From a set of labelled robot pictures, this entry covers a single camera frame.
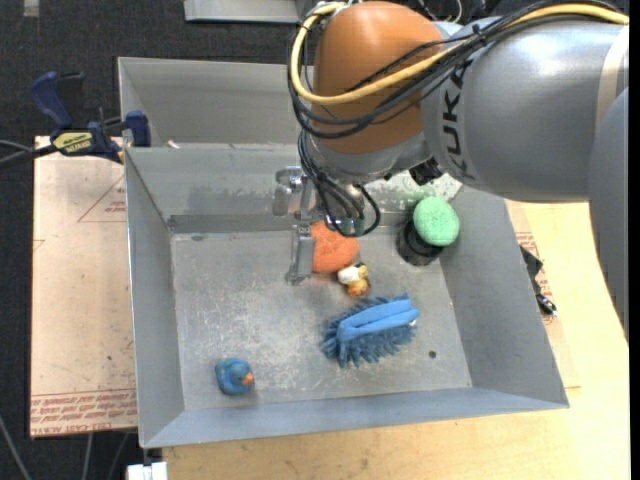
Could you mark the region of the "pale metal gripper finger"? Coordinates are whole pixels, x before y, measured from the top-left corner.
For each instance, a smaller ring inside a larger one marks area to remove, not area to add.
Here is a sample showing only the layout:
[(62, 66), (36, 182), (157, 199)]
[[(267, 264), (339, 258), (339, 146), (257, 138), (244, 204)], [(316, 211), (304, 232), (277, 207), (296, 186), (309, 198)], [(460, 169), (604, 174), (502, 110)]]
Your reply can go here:
[(312, 275), (315, 244), (309, 224), (294, 226), (292, 260), (285, 275), (288, 283), (296, 285)]

